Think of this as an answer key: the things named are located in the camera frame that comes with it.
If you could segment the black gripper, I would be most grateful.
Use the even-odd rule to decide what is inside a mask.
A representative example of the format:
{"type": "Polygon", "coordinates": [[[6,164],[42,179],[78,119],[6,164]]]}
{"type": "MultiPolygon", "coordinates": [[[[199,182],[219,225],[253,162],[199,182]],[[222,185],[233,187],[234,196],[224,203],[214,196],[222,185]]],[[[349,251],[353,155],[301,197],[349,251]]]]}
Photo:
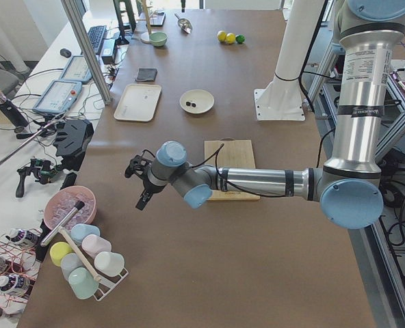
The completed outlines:
{"type": "Polygon", "coordinates": [[[138,210],[144,210],[153,194],[149,191],[153,190],[153,184],[148,178],[148,170],[151,168],[152,161],[144,158],[142,155],[136,155],[129,161],[129,165],[125,170],[125,178],[130,178],[136,175],[143,182],[144,190],[135,205],[138,210]]]}

